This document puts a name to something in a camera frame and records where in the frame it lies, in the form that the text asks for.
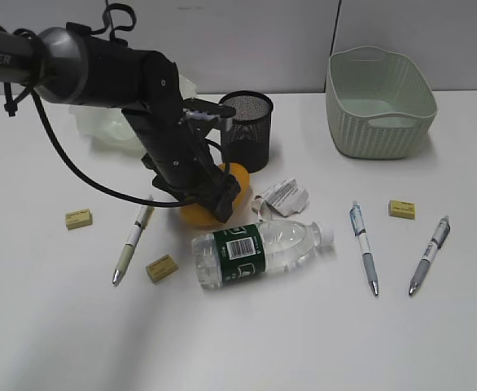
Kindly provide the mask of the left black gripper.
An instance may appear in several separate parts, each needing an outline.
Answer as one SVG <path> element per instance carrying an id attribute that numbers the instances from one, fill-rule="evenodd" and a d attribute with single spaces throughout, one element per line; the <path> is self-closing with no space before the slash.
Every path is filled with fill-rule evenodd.
<path id="1" fill-rule="evenodd" d="M 217 188 L 209 147 L 184 119 L 177 65 L 158 51 L 148 51 L 140 59 L 138 76 L 138 101 L 121 112 L 145 147 L 142 161 L 155 172 L 152 186 L 178 200 L 203 196 L 198 204 L 227 222 L 241 186 L 227 174 Z"/>

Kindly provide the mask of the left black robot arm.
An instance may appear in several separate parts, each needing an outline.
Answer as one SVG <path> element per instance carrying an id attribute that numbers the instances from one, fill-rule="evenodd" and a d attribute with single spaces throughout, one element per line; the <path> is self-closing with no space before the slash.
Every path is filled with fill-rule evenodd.
<path id="1" fill-rule="evenodd" d="M 184 99 L 174 62 L 100 35 L 73 23 L 41 33 L 0 27 L 6 112 L 14 116 L 20 102 L 11 93 L 14 84 L 37 108 L 49 102 L 118 109 L 145 148 L 142 163 L 154 171 L 154 187 L 172 196 L 171 205 L 199 204 L 226 222 L 240 185 L 228 168 L 215 164 L 208 133 L 229 129 L 234 109 Z"/>

